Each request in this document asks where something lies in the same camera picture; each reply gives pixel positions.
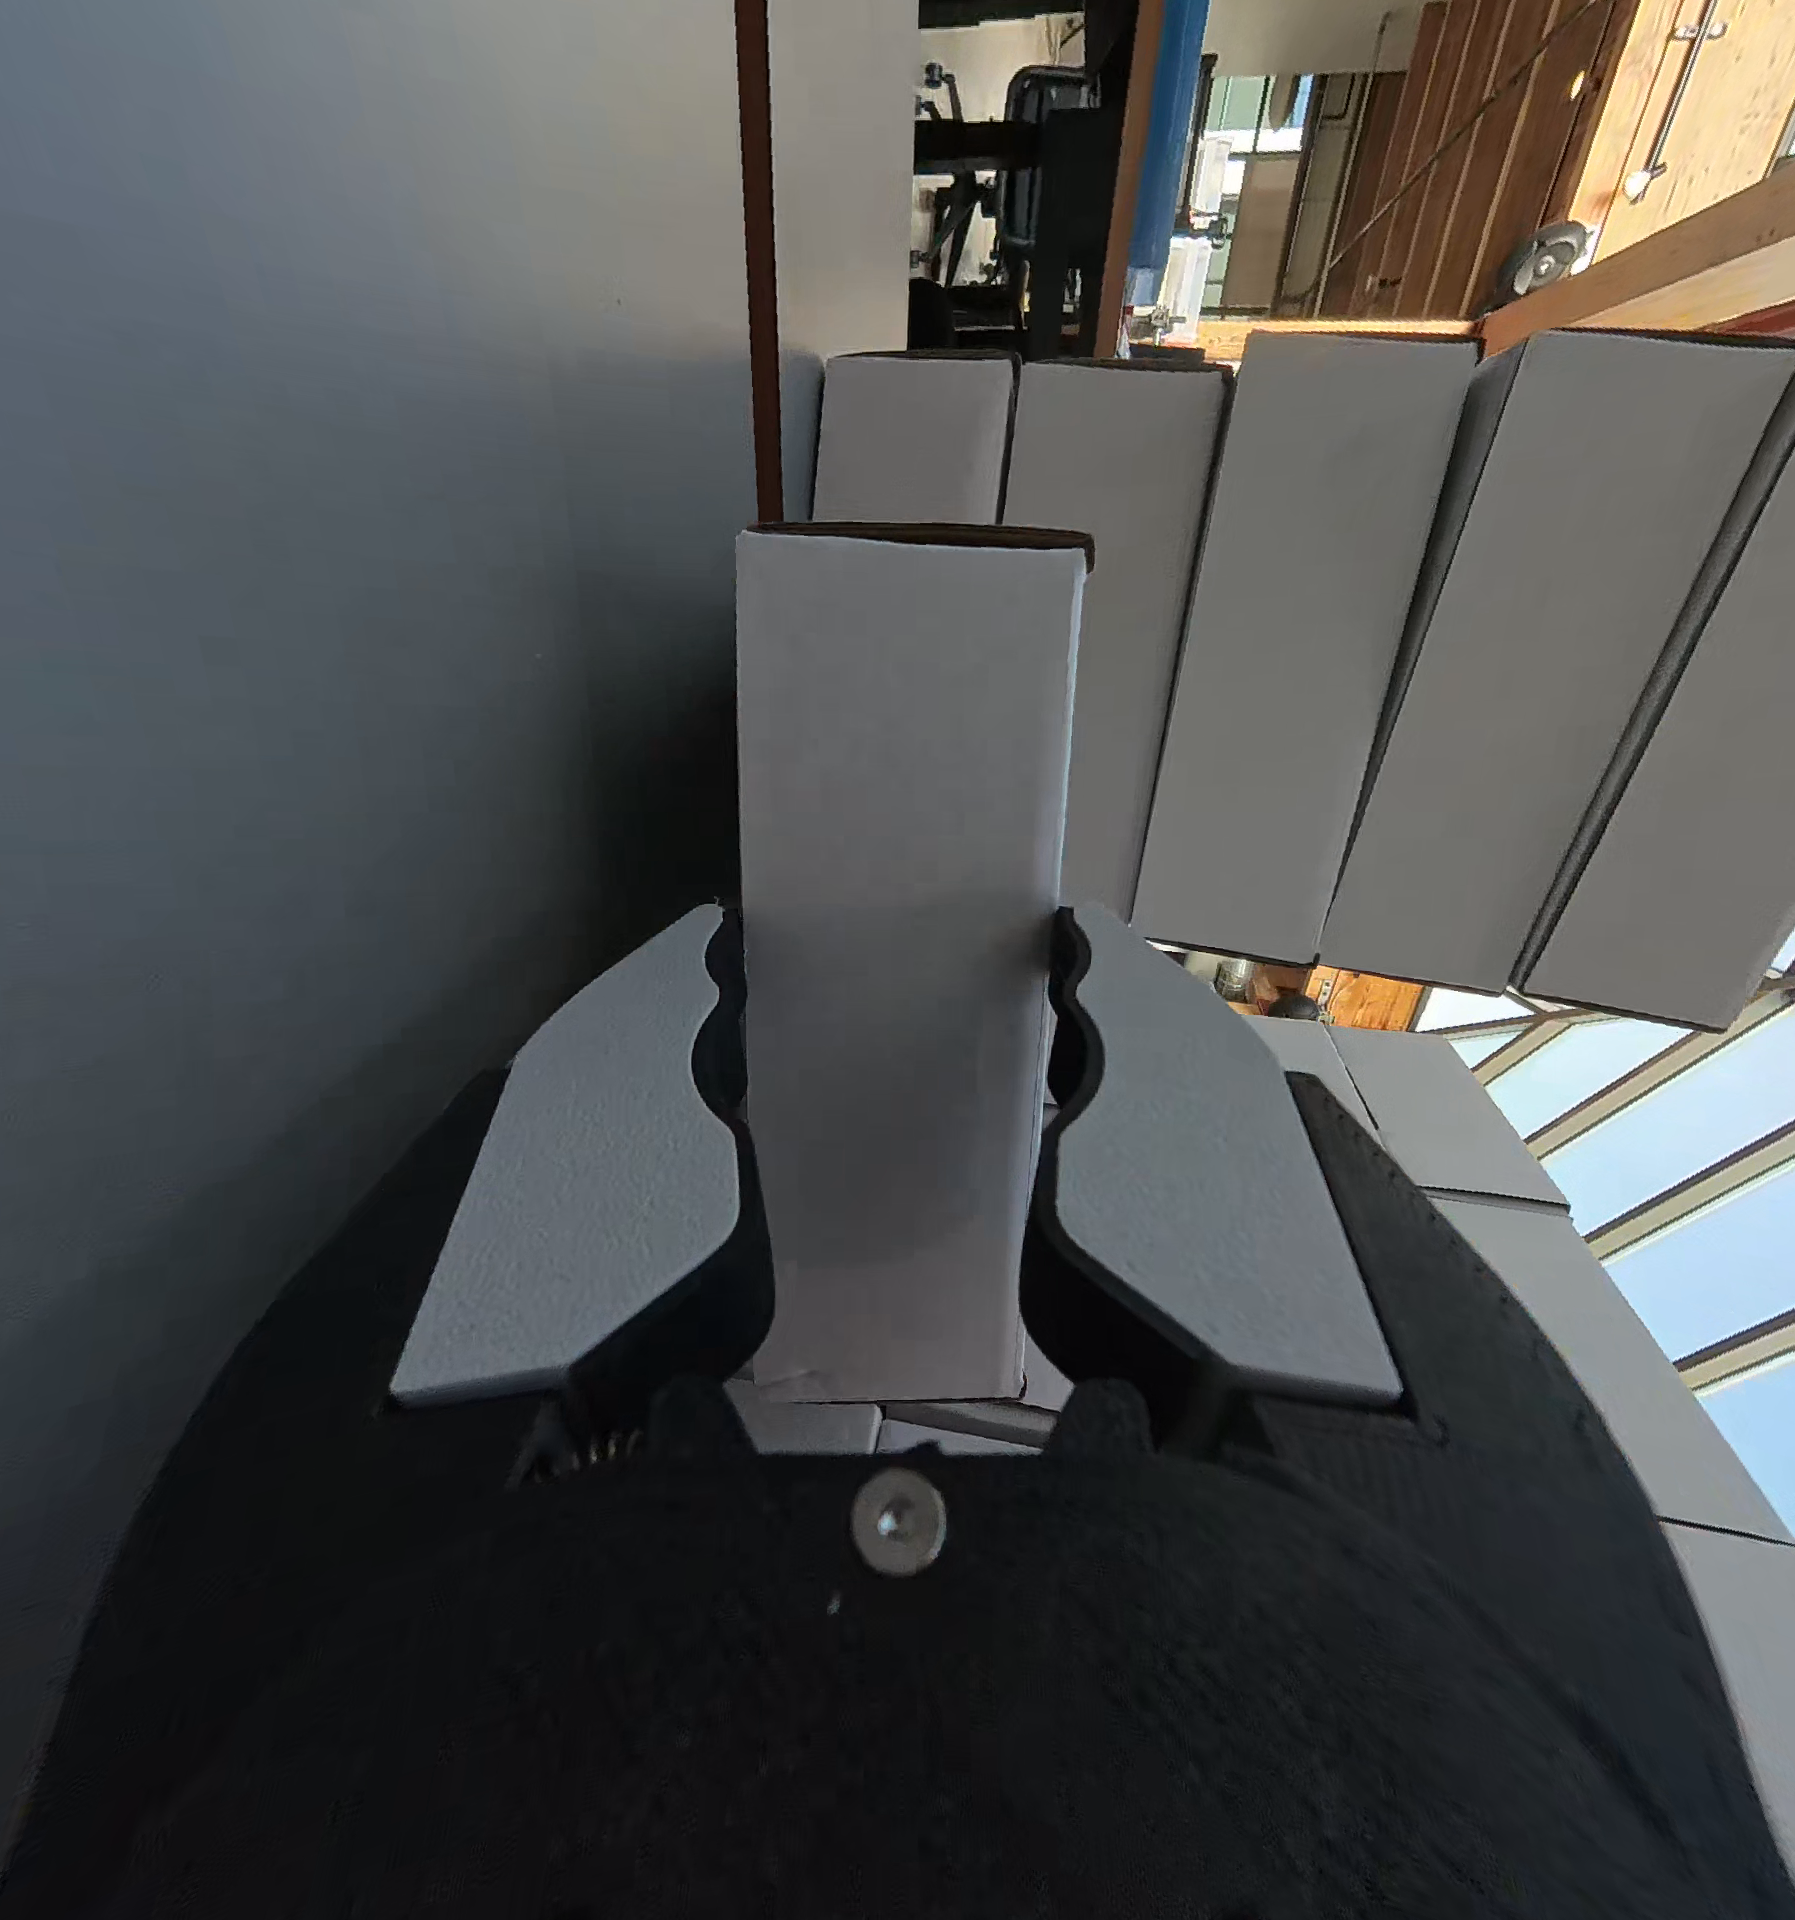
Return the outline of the stack of white cardboard boxes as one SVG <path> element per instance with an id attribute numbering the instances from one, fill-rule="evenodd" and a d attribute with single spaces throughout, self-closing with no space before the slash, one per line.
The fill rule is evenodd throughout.
<path id="1" fill-rule="evenodd" d="M 872 351 L 820 521 L 1083 535 L 1057 896 L 1723 1031 L 1795 917 L 1795 342 Z"/>

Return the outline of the round grey ceiling fixture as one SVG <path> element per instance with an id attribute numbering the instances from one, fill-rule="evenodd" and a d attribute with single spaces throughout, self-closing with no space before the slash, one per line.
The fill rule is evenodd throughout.
<path id="1" fill-rule="evenodd" d="M 1566 280 L 1582 268 L 1591 250 L 1596 231 L 1582 221 L 1566 219 L 1539 226 L 1523 239 L 1500 264 L 1493 283 L 1493 309 L 1530 298 Z"/>

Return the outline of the black exercise machine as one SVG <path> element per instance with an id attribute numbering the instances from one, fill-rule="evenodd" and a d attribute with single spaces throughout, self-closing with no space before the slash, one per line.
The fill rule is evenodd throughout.
<path id="1" fill-rule="evenodd" d="M 1138 4 L 1071 4 L 1076 62 L 1031 62 L 1003 107 L 969 113 L 953 68 L 914 93 L 914 182 L 931 229 L 910 256 L 910 351 L 1095 362 L 1124 149 Z"/>

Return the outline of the row of white cardboard boxes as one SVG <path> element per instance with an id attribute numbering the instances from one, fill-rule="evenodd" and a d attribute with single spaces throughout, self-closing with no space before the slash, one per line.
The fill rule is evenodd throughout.
<path id="1" fill-rule="evenodd" d="M 1566 1221 L 1560 1192 L 1449 1048 L 1258 1038 L 1299 1101 L 1407 1408 L 1390 1417 L 1253 1401 L 1212 1450 L 1275 1459 L 1408 1536 L 1635 1733 L 1714 1849 L 1723 1807 L 1767 1831 L 1795 1917 L 1795 1539 L 1672 1377 Z M 1005 1401 L 786 1403 L 738 1373 L 768 1447 L 877 1436 L 1048 1442 L 1076 1390 L 1024 1335 Z"/>

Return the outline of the white corrugated mailer box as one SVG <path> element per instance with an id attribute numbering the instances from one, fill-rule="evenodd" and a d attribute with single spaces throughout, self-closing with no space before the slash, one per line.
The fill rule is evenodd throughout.
<path id="1" fill-rule="evenodd" d="M 749 1127 L 786 1403 L 1005 1401 L 1094 544 L 758 527 L 735 555 Z"/>

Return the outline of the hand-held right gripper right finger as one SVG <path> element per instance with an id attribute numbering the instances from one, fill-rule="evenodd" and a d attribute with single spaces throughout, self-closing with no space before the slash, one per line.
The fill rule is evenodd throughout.
<path id="1" fill-rule="evenodd" d="M 1053 917 L 1053 1119 L 1028 1335 L 1124 1383 L 1162 1450 L 1253 1401 L 1392 1417 L 1407 1383 L 1274 1051 L 1099 904 Z"/>

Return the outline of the blue pillar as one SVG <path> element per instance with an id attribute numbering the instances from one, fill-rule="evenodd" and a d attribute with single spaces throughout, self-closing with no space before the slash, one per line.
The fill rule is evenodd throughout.
<path id="1" fill-rule="evenodd" d="M 1138 191 L 1126 253 L 1128 311 L 1149 309 L 1162 289 L 1188 147 L 1210 4 L 1164 2 Z"/>

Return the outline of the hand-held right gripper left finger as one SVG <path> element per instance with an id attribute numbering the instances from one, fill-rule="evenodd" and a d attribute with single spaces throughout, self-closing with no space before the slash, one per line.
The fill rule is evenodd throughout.
<path id="1" fill-rule="evenodd" d="M 561 1390 L 645 1413 L 745 1371 L 775 1317 L 746 1097 L 743 918 L 702 904 L 520 1050 L 417 1308 L 407 1409 Z"/>

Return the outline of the skylight window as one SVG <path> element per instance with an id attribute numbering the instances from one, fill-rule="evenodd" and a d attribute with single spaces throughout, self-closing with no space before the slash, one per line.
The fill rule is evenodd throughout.
<path id="1" fill-rule="evenodd" d="M 1417 990 L 1795 1536 L 1795 927 L 1724 1029 Z"/>

